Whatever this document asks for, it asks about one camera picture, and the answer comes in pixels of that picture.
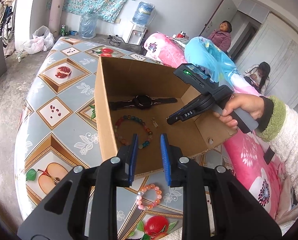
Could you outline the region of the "blue floral quilt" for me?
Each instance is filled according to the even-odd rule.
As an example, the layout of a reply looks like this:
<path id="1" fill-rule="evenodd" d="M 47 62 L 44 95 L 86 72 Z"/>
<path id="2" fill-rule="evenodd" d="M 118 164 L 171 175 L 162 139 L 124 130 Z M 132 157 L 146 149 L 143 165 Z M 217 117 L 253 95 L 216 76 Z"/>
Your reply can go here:
<path id="1" fill-rule="evenodd" d="M 201 77 L 209 76 L 211 81 L 226 80 L 231 86 L 231 78 L 239 74 L 234 62 L 228 55 L 204 37 L 194 37 L 185 46 L 184 56 L 193 70 Z"/>

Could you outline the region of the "seated girl in white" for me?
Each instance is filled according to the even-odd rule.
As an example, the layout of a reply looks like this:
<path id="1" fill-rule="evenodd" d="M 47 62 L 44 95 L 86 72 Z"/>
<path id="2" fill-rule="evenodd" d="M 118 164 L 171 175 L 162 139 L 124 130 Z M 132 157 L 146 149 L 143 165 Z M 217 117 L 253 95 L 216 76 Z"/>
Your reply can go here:
<path id="1" fill-rule="evenodd" d="M 269 85 L 270 65 L 266 62 L 253 65 L 244 72 L 244 79 L 254 87 L 257 92 L 264 95 Z"/>

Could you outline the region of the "woman in purple jacket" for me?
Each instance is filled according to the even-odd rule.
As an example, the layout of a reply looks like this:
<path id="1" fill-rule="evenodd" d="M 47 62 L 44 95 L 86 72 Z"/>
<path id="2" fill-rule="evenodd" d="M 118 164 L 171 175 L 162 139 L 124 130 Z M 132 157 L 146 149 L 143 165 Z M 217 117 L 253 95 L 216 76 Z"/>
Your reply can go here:
<path id="1" fill-rule="evenodd" d="M 227 53 L 231 46 L 231 32 L 232 26 L 229 21 L 223 21 L 218 29 L 214 30 L 209 36 L 210 40 L 221 51 Z"/>

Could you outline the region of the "black wristwatch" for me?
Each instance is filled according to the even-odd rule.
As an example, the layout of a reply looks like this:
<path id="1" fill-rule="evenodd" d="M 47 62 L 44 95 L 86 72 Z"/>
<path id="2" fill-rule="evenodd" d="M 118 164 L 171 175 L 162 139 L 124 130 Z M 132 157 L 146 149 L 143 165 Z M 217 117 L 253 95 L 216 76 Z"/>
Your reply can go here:
<path id="1" fill-rule="evenodd" d="M 156 105 L 163 105 L 169 103 L 177 103 L 176 98 L 150 98 L 148 95 L 137 95 L 132 100 L 125 101 L 111 101 L 109 107 L 111 110 L 116 111 L 126 108 L 137 108 L 140 110 L 150 109 Z"/>

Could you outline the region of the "brown cardboard box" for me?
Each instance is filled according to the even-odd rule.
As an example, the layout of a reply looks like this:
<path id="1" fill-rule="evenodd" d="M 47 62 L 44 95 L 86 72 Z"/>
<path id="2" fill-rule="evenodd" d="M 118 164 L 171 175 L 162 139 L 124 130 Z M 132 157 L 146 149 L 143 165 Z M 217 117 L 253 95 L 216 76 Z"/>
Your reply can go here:
<path id="1" fill-rule="evenodd" d="M 180 147 L 182 153 L 191 158 L 222 144 L 236 134 L 212 113 L 207 111 L 199 116 L 178 121 L 173 125 L 167 118 L 198 96 L 198 91 L 185 84 L 174 74 L 174 68 L 145 61 L 101 57 L 98 61 L 95 81 L 95 111 L 100 150 L 103 160 L 114 157 L 122 146 L 121 136 L 131 142 L 134 134 L 139 142 L 148 135 L 145 128 L 153 133 L 149 146 L 138 150 L 135 177 L 145 177 L 163 168 L 160 151 L 160 136 L 167 134 L 171 145 Z M 153 106 L 140 110 L 127 108 L 113 111 L 111 101 L 131 100 L 137 95 L 150 98 L 176 98 L 177 103 Z M 155 128 L 151 119 L 155 118 Z"/>

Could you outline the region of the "white fleece sleeve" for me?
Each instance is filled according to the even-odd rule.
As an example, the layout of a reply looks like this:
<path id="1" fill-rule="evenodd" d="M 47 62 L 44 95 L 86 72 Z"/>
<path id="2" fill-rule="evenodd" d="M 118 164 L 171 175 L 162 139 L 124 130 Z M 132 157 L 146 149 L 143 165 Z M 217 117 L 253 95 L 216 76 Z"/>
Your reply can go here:
<path id="1" fill-rule="evenodd" d="M 274 96 L 261 98 L 264 112 L 257 119 L 257 136 L 267 142 L 284 163 L 298 200 L 298 113 Z"/>

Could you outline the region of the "white wardrobe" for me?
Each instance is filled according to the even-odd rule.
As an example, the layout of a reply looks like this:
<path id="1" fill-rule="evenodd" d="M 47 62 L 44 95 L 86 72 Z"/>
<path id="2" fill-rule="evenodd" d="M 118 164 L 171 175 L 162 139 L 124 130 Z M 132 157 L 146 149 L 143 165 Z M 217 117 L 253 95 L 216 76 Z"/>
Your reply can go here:
<path id="1" fill-rule="evenodd" d="M 298 104 L 298 33 L 265 7 L 242 0 L 238 11 L 261 23 L 252 41 L 238 58 L 244 72 L 263 61 L 270 65 L 270 81 L 265 95 L 275 95 L 289 107 Z"/>

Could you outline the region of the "white water dispenser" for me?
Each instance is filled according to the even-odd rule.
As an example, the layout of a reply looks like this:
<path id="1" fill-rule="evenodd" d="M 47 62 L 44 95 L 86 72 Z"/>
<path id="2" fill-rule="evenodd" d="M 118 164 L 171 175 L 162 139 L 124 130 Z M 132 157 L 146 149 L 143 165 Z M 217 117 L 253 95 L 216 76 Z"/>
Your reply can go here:
<path id="1" fill-rule="evenodd" d="M 125 35 L 125 43 L 139 46 L 147 33 L 147 27 L 134 24 L 130 31 Z"/>

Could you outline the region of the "blue water jug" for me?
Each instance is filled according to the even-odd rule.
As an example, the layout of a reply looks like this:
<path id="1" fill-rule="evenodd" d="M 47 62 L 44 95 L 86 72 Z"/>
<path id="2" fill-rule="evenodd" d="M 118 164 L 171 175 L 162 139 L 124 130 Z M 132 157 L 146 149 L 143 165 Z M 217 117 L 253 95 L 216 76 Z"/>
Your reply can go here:
<path id="1" fill-rule="evenodd" d="M 146 27 L 149 25 L 155 11 L 155 5 L 146 2 L 140 2 L 132 17 L 134 24 Z"/>

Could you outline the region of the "empty water jug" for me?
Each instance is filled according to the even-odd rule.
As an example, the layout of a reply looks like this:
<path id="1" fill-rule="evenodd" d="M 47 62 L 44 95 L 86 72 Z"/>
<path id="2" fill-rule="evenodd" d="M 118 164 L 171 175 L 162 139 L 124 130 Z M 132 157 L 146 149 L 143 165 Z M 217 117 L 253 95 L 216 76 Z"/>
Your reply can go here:
<path id="1" fill-rule="evenodd" d="M 83 14 L 80 18 L 78 34 L 82 38 L 91 39 L 96 36 L 96 24 L 98 16 L 95 12 L 89 11 Z"/>

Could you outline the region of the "white plastic bag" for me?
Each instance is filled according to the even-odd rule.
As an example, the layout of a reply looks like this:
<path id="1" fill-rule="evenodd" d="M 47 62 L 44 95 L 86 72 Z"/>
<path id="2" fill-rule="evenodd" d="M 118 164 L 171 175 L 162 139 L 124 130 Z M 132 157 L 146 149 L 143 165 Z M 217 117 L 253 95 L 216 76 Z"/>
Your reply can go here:
<path id="1" fill-rule="evenodd" d="M 22 51 L 26 51 L 28 54 L 36 54 L 40 51 L 50 50 L 54 45 L 54 36 L 46 26 L 41 26 L 34 31 L 33 38 L 24 42 L 21 46 Z"/>

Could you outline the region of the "rolled pink mat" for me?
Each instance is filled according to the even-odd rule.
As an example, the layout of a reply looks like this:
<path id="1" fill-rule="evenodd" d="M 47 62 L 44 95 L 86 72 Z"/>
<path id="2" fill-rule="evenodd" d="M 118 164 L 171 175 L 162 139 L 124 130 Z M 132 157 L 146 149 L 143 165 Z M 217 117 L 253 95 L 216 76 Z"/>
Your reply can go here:
<path id="1" fill-rule="evenodd" d="M 48 28 L 54 37 L 60 35 L 60 20 L 65 0 L 52 0 Z"/>

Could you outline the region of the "wheelchair with clothes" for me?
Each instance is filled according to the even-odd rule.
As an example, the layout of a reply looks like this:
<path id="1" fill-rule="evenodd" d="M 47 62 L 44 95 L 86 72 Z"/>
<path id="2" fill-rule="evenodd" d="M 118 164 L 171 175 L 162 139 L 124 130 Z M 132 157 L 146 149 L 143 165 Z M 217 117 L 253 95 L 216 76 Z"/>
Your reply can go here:
<path id="1" fill-rule="evenodd" d="M 3 47 L 6 48 L 14 38 L 16 0 L 0 1 L 0 37 Z"/>

